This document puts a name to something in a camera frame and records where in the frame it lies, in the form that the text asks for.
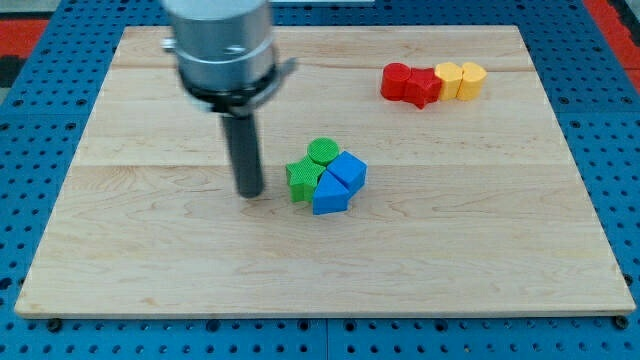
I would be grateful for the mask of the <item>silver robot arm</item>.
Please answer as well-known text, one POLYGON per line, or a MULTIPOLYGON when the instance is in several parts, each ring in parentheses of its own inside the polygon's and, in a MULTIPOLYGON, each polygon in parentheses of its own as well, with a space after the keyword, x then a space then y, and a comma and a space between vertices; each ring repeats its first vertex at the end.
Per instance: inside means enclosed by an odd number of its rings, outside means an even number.
POLYGON ((246 116, 269 101, 297 61, 279 60, 267 0, 162 0, 185 90, 213 112, 246 116))

